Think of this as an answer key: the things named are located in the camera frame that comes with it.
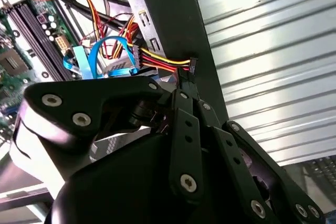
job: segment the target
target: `black wire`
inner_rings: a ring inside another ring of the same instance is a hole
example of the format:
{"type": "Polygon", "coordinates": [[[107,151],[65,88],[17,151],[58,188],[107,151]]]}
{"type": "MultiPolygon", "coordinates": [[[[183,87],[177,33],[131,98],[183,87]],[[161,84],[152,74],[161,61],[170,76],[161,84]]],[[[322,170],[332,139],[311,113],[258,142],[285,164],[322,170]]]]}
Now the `black wire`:
{"type": "MultiPolygon", "coordinates": [[[[78,3],[76,0],[61,0],[61,1],[66,3],[67,6],[78,11],[80,14],[84,15],[86,18],[91,19],[91,12],[89,7],[78,3]]],[[[123,27],[125,24],[125,21],[121,21],[118,19],[110,20],[111,17],[106,14],[98,12],[98,15],[102,20],[102,22],[105,22],[108,27],[110,27],[115,31],[120,31],[120,27],[123,27]]]]}
{"type": "Polygon", "coordinates": [[[117,5],[122,5],[122,6],[126,6],[126,7],[131,7],[130,4],[126,1],[123,0],[107,0],[108,2],[117,4],[117,5]]]}
{"type": "Polygon", "coordinates": [[[68,10],[68,12],[69,12],[69,14],[70,14],[70,16],[71,16],[73,22],[75,23],[75,25],[76,25],[78,31],[80,32],[81,36],[82,36],[82,37],[85,37],[85,33],[84,33],[83,29],[81,28],[79,22],[77,21],[77,18],[76,18],[75,15],[73,14],[72,9],[71,9],[70,7],[68,8],[68,6],[67,6],[67,10],[68,10]]]}
{"type": "Polygon", "coordinates": [[[60,2],[58,0],[51,0],[51,2],[53,3],[55,9],[57,10],[57,13],[61,16],[64,24],[67,26],[67,28],[69,29],[73,39],[76,41],[77,45],[79,45],[80,42],[80,37],[78,36],[75,28],[73,27],[71,21],[69,20],[67,14],[65,13],[65,11],[63,10],[60,2]]]}

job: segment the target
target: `ribbed white surface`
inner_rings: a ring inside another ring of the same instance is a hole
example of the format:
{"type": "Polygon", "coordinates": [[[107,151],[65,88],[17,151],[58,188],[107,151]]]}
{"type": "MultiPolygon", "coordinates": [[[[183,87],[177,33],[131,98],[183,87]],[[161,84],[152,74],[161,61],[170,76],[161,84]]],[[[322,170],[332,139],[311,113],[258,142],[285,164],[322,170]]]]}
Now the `ribbed white surface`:
{"type": "Polygon", "coordinates": [[[336,154],[336,0],[199,0],[229,116],[278,162],[336,154]]]}

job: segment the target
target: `bolt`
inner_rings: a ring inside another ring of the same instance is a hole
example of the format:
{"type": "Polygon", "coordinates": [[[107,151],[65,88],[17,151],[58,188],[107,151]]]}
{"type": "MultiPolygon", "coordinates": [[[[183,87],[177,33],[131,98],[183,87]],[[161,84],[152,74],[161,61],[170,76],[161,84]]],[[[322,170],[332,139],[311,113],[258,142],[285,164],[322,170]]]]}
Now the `bolt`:
{"type": "Polygon", "coordinates": [[[42,97],[42,102],[49,107],[58,107],[62,104],[62,99],[54,94],[46,94],[42,97]]]}
{"type": "Polygon", "coordinates": [[[188,96],[185,94],[185,93],[180,93],[181,94],[181,96],[184,98],[184,99],[188,99],[188,96]]]}
{"type": "Polygon", "coordinates": [[[211,107],[209,106],[209,104],[203,103],[203,107],[204,107],[206,110],[211,110],[211,107]]]}
{"type": "Polygon", "coordinates": [[[84,113],[76,113],[73,115],[72,121],[75,123],[75,125],[85,127],[90,125],[91,118],[84,113]]]}
{"type": "Polygon", "coordinates": [[[151,88],[151,89],[157,89],[157,86],[153,83],[149,83],[148,86],[151,88]]]}
{"type": "Polygon", "coordinates": [[[180,178],[181,186],[189,193],[193,193],[197,189],[197,184],[194,178],[188,174],[183,174],[180,178]]]}
{"type": "Polygon", "coordinates": [[[319,212],[315,209],[315,207],[313,206],[308,206],[309,210],[312,212],[312,214],[316,217],[316,218],[320,218],[320,214],[319,212]]]}
{"type": "Polygon", "coordinates": [[[232,124],[232,128],[235,130],[235,131],[239,131],[239,126],[237,124],[232,124]]]}
{"type": "Polygon", "coordinates": [[[252,207],[253,212],[255,212],[256,215],[259,216],[261,219],[264,219],[266,217],[266,212],[258,201],[252,200],[251,207],[252,207]]]}
{"type": "Polygon", "coordinates": [[[300,204],[296,204],[296,209],[299,211],[299,213],[304,216],[304,217],[308,217],[308,214],[306,212],[306,210],[300,205],[300,204]]]}

